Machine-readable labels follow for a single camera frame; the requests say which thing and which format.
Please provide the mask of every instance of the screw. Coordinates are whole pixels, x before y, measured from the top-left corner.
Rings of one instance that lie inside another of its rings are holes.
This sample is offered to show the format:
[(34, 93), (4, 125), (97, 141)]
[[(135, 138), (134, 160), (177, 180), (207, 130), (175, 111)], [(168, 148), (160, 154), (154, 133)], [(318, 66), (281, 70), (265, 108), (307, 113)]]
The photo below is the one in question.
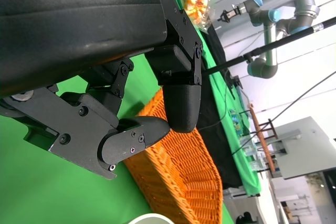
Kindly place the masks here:
[(196, 53), (196, 57), (199, 59), (200, 56), (201, 56), (201, 51), (200, 51), (200, 49), (198, 47), (196, 47), (195, 51), (196, 51), (195, 52)]
[(121, 67), (121, 73), (123, 76), (125, 76), (126, 74), (128, 74), (128, 69), (125, 66)]
[(143, 135), (139, 136), (139, 143), (142, 143), (144, 141), (145, 137)]
[(60, 138), (59, 138), (59, 143), (62, 145), (66, 145), (70, 142), (70, 135), (69, 134), (63, 134)]
[(80, 107), (79, 110), (78, 110), (78, 114), (80, 116), (86, 116), (88, 114), (89, 110), (87, 107), (83, 106), (83, 107)]
[(116, 165), (110, 165), (109, 170), (113, 171), (116, 168)]

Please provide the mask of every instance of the cable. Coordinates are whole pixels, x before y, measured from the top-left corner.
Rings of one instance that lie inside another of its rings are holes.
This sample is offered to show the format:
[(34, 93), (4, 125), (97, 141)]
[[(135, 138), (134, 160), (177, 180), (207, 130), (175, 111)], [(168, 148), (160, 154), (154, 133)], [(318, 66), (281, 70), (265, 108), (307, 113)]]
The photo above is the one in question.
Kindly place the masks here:
[[(312, 89), (316, 88), (318, 85), (320, 85), (321, 83), (323, 83), (324, 81), (328, 80), (330, 77), (332, 77), (334, 74), (336, 73), (333, 72), (330, 75), (328, 75), (327, 77), (325, 77), (323, 80), (319, 81), (318, 83), (316, 83), (314, 86), (312, 86), (310, 89), (308, 89), (305, 93), (303, 93), (302, 95), (300, 95), (296, 100), (294, 100), (290, 105), (288, 105), (284, 110), (282, 110), (277, 116), (275, 116), (271, 122), (273, 122), (274, 120), (276, 120), (279, 116), (281, 116), (286, 110), (288, 110), (290, 107), (292, 107), (297, 101), (299, 101), (302, 97), (304, 97), (307, 93), (309, 93)], [(259, 132), (262, 132), (263, 129), (265, 129), (270, 122), (268, 122), (262, 129), (260, 129), (258, 132), (255, 133), (254, 136), (252, 136), (251, 138), (249, 138), (244, 144), (242, 144), (236, 151), (234, 151), (232, 153), (232, 156), (235, 155), (237, 152), (239, 152), (249, 141), (251, 141)]]
[(254, 42), (256, 42), (257, 39), (259, 39), (260, 36), (264, 34), (264, 32), (265, 32), (265, 31), (263, 30), (263, 31), (257, 36), (257, 38), (255, 38), (255, 39), (252, 41), (252, 43), (251, 43), (250, 45), (248, 45), (248, 46), (245, 47), (242, 51), (240, 51), (240, 53), (238, 54), (238, 56), (242, 55), (242, 53), (243, 53), (247, 48), (249, 48), (250, 46), (252, 46), (252, 45), (254, 44)]
[[(264, 34), (264, 32), (265, 31), (262, 31), (262, 33), (260, 33), (258, 36), (257, 36), (257, 38), (255, 38), (253, 41), (252, 41), (252, 43), (250, 44), (250, 45), (248, 45), (247, 47), (245, 47), (242, 51), (240, 51), (240, 53), (238, 54), (238, 56), (240, 56), (247, 48), (249, 48), (250, 46), (252, 46), (253, 45), (253, 43), (254, 42), (256, 42), (257, 41), (257, 39), (259, 39), (260, 38), (260, 36), (261, 35), (263, 35)], [(224, 73), (224, 76), (226, 76), (226, 74), (227, 74), (227, 72), (228, 72), (228, 70), (229, 69), (226, 69), (226, 71), (225, 71), (225, 73)], [(226, 116), (226, 112), (227, 112), (227, 105), (226, 105), (226, 93), (227, 93), (227, 85), (226, 85), (226, 88), (225, 88), (225, 98), (224, 98), (224, 105), (225, 105), (225, 113), (224, 113), (224, 115), (217, 121), (217, 122), (215, 122), (214, 124), (211, 124), (211, 125), (209, 125), (209, 126), (205, 126), (205, 127), (202, 127), (202, 128), (200, 128), (200, 129), (198, 129), (198, 131), (201, 131), (201, 130), (204, 130), (204, 129), (207, 129), (207, 128), (210, 128), (210, 127), (213, 127), (213, 126), (216, 126), (217, 124), (219, 124), (223, 119), (224, 119), (224, 117)]]
[[(226, 74), (228, 73), (228, 71), (229, 71), (229, 69), (226, 69), (226, 70), (225, 70), (224, 76), (226, 76)], [(227, 90), (228, 90), (228, 86), (227, 86), (227, 84), (226, 84), (226, 87), (225, 87), (225, 93), (224, 93), (224, 108), (225, 108), (224, 115), (223, 115), (217, 122), (215, 122), (215, 123), (213, 123), (213, 124), (210, 124), (210, 125), (208, 125), (208, 126), (199, 128), (198, 131), (201, 131), (201, 130), (204, 130), (204, 129), (207, 129), (207, 128), (211, 128), (211, 127), (213, 127), (213, 126), (216, 126), (216, 125), (218, 125), (218, 124), (225, 118), (225, 116), (226, 116), (226, 114), (227, 114), (227, 103), (226, 103), (226, 94), (227, 94)]]

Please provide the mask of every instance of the black rod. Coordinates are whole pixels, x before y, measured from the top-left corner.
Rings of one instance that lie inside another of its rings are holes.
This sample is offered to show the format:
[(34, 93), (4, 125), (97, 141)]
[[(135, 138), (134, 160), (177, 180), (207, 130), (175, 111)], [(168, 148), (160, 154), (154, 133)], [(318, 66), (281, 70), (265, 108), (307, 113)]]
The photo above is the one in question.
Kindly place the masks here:
[(247, 52), (246, 54), (242, 55), (242, 56), (238, 56), (237, 58), (234, 58), (232, 60), (227, 61), (224, 64), (218, 65), (216, 67), (213, 68), (209, 68), (206, 69), (202, 72), (202, 75), (210, 75), (212, 73), (221, 71), (222, 69), (226, 69), (228, 67), (232, 67), (236, 64), (242, 63), (248, 59), (250, 59), (252, 56), (258, 56), (263, 54), (264, 52), (268, 52), (270, 50), (273, 50), (275, 48), (281, 47), (283, 45), (286, 45), (288, 43), (291, 43), (297, 39), (301, 39), (305, 36), (311, 35), (313, 33), (316, 33), (318, 31), (321, 31), (323, 29), (326, 29), (330, 26), (333, 26), (336, 24), (336, 17), (333, 17), (331, 19), (328, 19), (326, 21), (323, 21), (317, 25), (311, 26), (305, 30), (299, 31), (298, 33), (292, 34), (290, 36), (287, 36), (285, 38), (282, 38), (280, 40), (274, 41), (270, 44), (264, 45), (262, 47), (258, 47), (250, 52)]

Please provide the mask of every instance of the green table cover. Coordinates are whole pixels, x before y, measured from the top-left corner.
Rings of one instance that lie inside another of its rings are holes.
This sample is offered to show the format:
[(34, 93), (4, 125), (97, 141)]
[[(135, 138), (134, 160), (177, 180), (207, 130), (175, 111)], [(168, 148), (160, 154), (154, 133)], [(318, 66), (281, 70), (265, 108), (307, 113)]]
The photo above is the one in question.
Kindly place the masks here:
[[(144, 56), (132, 60), (120, 117), (136, 114), (160, 88)], [(85, 88), (74, 77), (59, 84), (58, 94)], [(124, 164), (107, 180), (27, 143), (26, 133), (26, 126), (0, 116), (1, 224), (122, 224), (151, 212)], [(223, 215), (223, 223), (233, 223), (224, 205)]]

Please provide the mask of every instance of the black bolt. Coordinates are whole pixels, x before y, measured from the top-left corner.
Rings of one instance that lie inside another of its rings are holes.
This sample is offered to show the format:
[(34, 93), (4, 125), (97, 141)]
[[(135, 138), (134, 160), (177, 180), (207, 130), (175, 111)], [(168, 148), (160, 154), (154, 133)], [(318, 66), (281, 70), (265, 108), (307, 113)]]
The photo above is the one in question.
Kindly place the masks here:
[(69, 134), (63, 134), (60, 138), (59, 138), (59, 143), (62, 145), (66, 145), (70, 142), (70, 135)]
[(201, 50), (198, 47), (196, 47), (195, 53), (196, 53), (196, 57), (199, 59), (201, 56)]
[(139, 143), (142, 143), (144, 141), (145, 137), (143, 135), (139, 136)]
[(88, 114), (88, 112), (89, 112), (89, 109), (85, 106), (80, 107), (79, 110), (78, 110), (78, 114), (80, 116), (86, 116)]
[(121, 67), (121, 73), (123, 76), (125, 76), (126, 74), (128, 74), (128, 69), (125, 66)]

